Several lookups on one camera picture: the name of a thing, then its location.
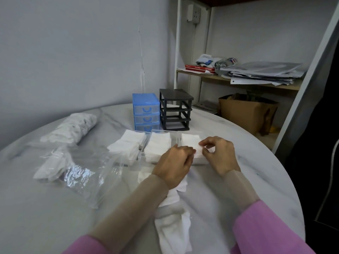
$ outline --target beige sleeve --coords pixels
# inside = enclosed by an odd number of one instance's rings
[[[119,253],[167,194],[165,181],[150,175],[88,235],[99,240],[110,252]]]
[[[240,171],[232,170],[225,175],[228,189],[241,211],[260,200],[252,184]]]

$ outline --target white marble table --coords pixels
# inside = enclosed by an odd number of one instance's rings
[[[131,104],[94,109],[87,113],[99,123],[80,143],[105,146],[133,129]],[[278,159],[254,136],[218,116],[193,110],[190,128],[234,143],[242,172],[260,198],[301,238],[305,239],[297,192]],[[26,143],[51,132],[61,120],[23,136],[0,152],[1,253],[60,253],[78,236],[121,202],[137,186],[137,172],[124,170],[122,183],[92,210],[82,197],[67,188],[46,186],[33,180],[42,155]],[[181,204],[191,213],[193,253],[229,253],[235,244],[232,223],[239,214],[222,181],[209,166],[192,167]],[[124,253],[161,253],[153,219],[129,243]]]

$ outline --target power outlet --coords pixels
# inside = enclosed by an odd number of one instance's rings
[[[201,8],[196,4],[190,4],[187,9],[187,21],[193,24],[200,22]]]

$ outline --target book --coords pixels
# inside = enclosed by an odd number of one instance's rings
[[[192,69],[201,69],[201,70],[215,71],[215,68],[202,67],[202,66],[197,66],[197,65],[185,65],[185,68],[192,68]]]
[[[195,69],[195,68],[185,68],[186,70],[192,70],[192,71],[199,71],[199,72],[206,72],[206,69]]]

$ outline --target person's right hand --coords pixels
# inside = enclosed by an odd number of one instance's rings
[[[189,172],[195,152],[193,147],[174,145],[160,157],[152,174],[163,179],[168,189],[176,188]]]
[[[234,146],[231,141],[226,141],[218,136],[207,137],[199,145],[206,146],[202,149],[202,154],[206,157],[212,168],[223,177],[232,170],[240,171],[240,167],[235,158]],[[215,152],[208,149],[215,146]]]

